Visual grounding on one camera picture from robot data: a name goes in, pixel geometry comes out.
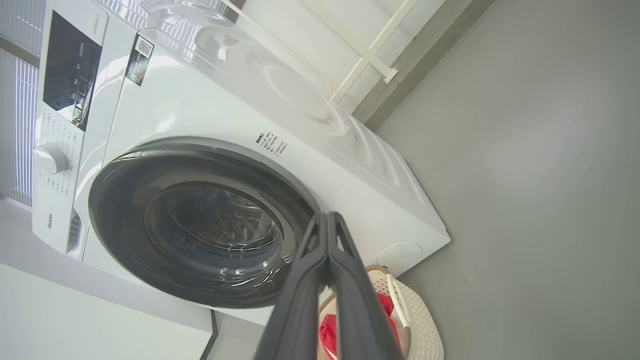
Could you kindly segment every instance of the washing machine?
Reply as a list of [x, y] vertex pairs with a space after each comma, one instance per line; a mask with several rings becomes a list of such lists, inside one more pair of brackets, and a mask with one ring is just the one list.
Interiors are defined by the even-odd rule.
[[47, 2], [37, 236], [261, 324], [317, 211], [396, 275], [449, 242], [396, 150], [207, 1]]

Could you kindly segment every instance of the label sticker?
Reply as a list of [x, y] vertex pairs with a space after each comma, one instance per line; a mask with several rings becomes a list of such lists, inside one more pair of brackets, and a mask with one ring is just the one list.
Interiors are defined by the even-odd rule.
[[153, 51], [153, 44], [140, 35], [136, 35], [131, 55], [129, 55], [129, 64], [127, 65], [125, 77], [141, 86]]
[[280, 156], [289, 145], [284, 141], [278, 141], [278, 137], [271, 131], [268, 133], [261, 133], [260, 136], [258, 136], [258, 139], [255, 140], [255, 143], [275, 156]]

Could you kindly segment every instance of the door glass window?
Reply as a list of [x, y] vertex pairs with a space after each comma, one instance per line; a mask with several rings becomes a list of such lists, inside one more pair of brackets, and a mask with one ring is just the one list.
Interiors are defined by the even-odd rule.
[[282, 261], [274, 216], [247, 195], [211, 186], [180, 186], [156, 196], [145, 229], [176, 265], [237, 286], [257, 286]]

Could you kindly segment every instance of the control panel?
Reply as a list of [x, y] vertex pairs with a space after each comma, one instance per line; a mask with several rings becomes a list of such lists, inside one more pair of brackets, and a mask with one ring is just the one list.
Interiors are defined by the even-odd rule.
[[62, 117], [86, 129], [102, 47], [52, 12], [43, 101]]
[[63, 254], [81, 231], [74, 198], [77, 185], [82, 186], [78, 173], [107, 19], [91, 1], [47, 1], [33, 149], [32, 229]]

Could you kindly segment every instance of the brand logo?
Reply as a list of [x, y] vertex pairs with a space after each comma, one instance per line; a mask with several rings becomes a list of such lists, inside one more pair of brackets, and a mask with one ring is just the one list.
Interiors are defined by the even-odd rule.
[[96, 14], [95, 21], [93, 22], [93, 34], [94, 35], [98, 32], [98, 21], [100, 21], [100, 15]]

